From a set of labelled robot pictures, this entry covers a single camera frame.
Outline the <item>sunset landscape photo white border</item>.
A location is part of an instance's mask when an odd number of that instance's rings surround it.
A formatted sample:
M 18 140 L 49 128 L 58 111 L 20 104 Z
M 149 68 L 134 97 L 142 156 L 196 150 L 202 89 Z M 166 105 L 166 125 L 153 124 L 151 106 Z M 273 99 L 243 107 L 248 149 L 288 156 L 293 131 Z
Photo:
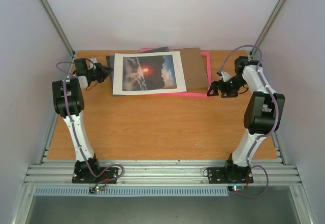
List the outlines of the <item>sunset landscape photo white border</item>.
M 178 51 L 114 55 L 113 95 L 186 92 Z

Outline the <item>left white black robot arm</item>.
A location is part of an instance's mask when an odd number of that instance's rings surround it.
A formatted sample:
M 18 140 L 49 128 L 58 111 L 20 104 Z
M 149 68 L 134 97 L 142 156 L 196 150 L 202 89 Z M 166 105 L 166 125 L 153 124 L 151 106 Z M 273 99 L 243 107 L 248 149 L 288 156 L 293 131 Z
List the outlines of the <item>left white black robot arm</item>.
M 75 59 L 73 64 L 75 70 L 71 75 L 52 82 L 53 106 L 64 120 L 74 146 L 76 162 L 72 183 L 96 183 L 103 173 L 86 133 L 82 89 L 87 89 L 92 82 L 104 82 L 113 68 L 88 58 Z

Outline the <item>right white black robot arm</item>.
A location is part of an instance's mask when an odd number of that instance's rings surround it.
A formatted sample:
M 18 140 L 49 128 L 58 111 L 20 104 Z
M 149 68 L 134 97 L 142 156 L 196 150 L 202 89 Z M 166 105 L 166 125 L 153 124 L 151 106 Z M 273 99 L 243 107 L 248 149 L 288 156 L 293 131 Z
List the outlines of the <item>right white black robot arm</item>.
M 243 86 L 251 92 L 251 98 L 244 113 L 244 135 L 225 161 L 224 167 L 207 168 L 208 181 L 215 183 L 253 183 L 251 158 L 261 142 L 278 130 L 285 96 L 277 93 L 266 80 L 262 65 L 247 56 L 239 56 L 234 61 L 235 75 L 219 72 L 221 77 L 213 81 L 207 95 L 235 98 Z

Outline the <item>dark backing sheet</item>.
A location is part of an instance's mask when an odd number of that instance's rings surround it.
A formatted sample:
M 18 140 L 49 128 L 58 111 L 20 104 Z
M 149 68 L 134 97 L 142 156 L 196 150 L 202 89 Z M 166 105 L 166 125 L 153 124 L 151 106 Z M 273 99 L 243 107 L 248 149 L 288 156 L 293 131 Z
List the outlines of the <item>dark backing sheet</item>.
M 159 48 L 154 48 L 154 49 L 149 49 L 149 48 L 143 48 L 140 51 L 138 51 L 137 53 L 150 53 L 150 52 L 168 52 L 170 51 L 169 47 L 165 46 L 165 47 L 159 47 Z M 106 61 L 107 61 L 107 65 L 109 68 L 114 68 L 114 59 L 115 59 L 115 55 L 114 54 L 110 54 L 108 56 L 106 56 Z M 113 89 L 113 82 L 114 82 L 114 72 L 111 72 L 110 74 L 110 82 L 111 82 L 111 89 Z

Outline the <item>pink wooden picture frame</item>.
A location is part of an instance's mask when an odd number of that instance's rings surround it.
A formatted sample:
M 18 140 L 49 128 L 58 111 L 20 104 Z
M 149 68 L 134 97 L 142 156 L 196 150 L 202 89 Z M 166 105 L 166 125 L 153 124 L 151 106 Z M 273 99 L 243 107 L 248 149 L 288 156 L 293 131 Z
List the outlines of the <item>pink wooden picture frame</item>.
M 196 99 L 206 99 L 207 98 L 207 90 L 212 82 L 212 72 L 211 72 L 211 60 L 210 53 L 207 51 L 201 51 L 201 56 L 204 62 L 205 70 L 207 72 L 208 77 L 208 87 L 201 89 L 189 90 L 186 92 L 178 92 L 178 93 L 165 93 L 165 96 L 170 97 L 183 97 L 183 98 L 196 98 Z

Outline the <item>brown cardboard backing board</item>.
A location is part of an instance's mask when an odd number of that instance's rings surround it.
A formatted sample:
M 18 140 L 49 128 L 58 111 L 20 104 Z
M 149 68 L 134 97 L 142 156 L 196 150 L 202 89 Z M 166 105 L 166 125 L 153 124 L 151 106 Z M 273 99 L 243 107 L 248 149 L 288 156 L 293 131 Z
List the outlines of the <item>brown cardboard backing board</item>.
M 174 51 L 180 52 L 186 88 L 207 88 L 209 82 L 200 49 L 182 48 Z

